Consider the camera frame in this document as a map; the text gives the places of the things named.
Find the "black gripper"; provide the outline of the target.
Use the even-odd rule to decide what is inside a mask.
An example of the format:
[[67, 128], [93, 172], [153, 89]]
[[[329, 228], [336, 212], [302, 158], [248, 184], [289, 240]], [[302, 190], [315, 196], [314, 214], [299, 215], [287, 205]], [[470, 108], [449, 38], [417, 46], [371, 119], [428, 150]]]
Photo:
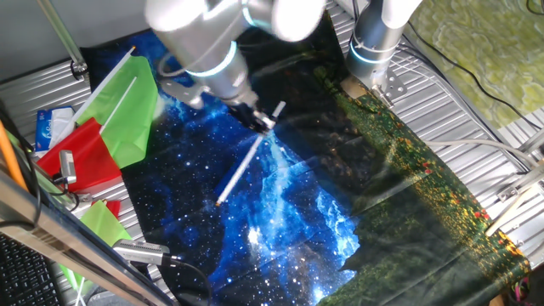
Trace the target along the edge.
[[265, 134], [266, 128], [273, 128], [276, 124], [276, 120], [273, 117], [270, 117], [245, 103], [231, 105], [229, 107], [229, 113], [244, 127], [250, 128], [255, 133]]

